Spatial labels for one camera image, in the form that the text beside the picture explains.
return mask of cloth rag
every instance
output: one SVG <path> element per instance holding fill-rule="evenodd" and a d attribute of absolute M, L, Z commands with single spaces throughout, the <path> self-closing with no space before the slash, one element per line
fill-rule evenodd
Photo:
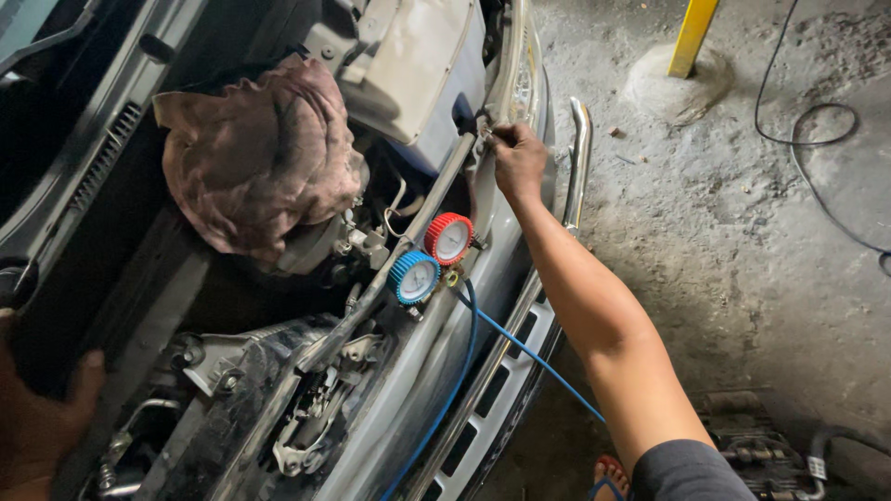
<path fill-rule="evenodd" d="M 347 108 L 319 61 L 293 54 L 220 95 L 169 92 L 153 102 L 170 128 L 170 192 L 217 251 L 275 262 L 291 228 L 351 208 L 363 190 Z"/>

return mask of blue pressure gauge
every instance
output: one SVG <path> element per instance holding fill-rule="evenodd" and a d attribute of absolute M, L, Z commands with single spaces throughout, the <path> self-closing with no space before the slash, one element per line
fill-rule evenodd
<path fill-rule="evenodd" d="M 399 302 L 414 304 L 430 294 L 439 281 L 439 263 L 419 250 L 396 260 L 387 276 L 387 286 Z"/>

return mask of concrete base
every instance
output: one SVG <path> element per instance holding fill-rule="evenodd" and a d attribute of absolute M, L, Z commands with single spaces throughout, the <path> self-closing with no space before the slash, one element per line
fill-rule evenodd
<path fill-rule="evenodd" d="M 666 75 L 674 44 L 659 45 L 635 63 L 625 85 L 625 97 L 641 113 L 673 126 L 701 119 L 733 83 L 733 70 L 721 54 L 702 47 L 694 75 L 680 79 Z"/>

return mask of concrete floor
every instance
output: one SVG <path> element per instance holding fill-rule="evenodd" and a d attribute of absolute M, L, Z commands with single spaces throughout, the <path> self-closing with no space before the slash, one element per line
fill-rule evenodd
<path fill-rule="evenodd" d="M 731 63 L 735 84 L 688 127 L 642 116 L 622 96 L 634 62 L 674 41 L 686 5 L 642 1 L 535 0 L 559 152 L 574 134 L 568 98 L 578 96 L 593 115 L 581 240 L 650 313 L 688 392 L 772 386 L 829 422 L 891 435 L 891 278 L 879 272 L 876 252 L 820 213 L 788 149 L 753 127 L 789 1 L 721 4 L 707 42 Z M 780 137 L 813 103 L 841 100 L 862 114 L 853 140 L 803 159 L 831 209 L 885 247 L 890 12 L 888 1 L 802 2 L 762 108 L 764 128 Z M 611 126 L 625 136 L 609 137 Z M 818 116 L 805 137 L 843 126 Z M 648 161 L 628 165 L 617 154 Z M 556 366 L 586 388 L 568 347 Z M 593 462 L 609 449 L 605 428 L 549 379 L 477 499 L 519 501 L 523 486 L 528 499 L 584 499 Z"/>

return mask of yellow post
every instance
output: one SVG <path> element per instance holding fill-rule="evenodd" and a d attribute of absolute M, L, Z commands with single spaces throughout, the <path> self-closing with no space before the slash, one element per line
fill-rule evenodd
<path fill-rule="evenodd" d="M 693 63 L 699 55 L 708 25 L 712 23 L 718 0 L 690 0 L 687 15 L 683 18 L 681 34 L 677 36 L 674 55 L 668 65 L 668 76 L 687 78 L 693 71 Z"/>

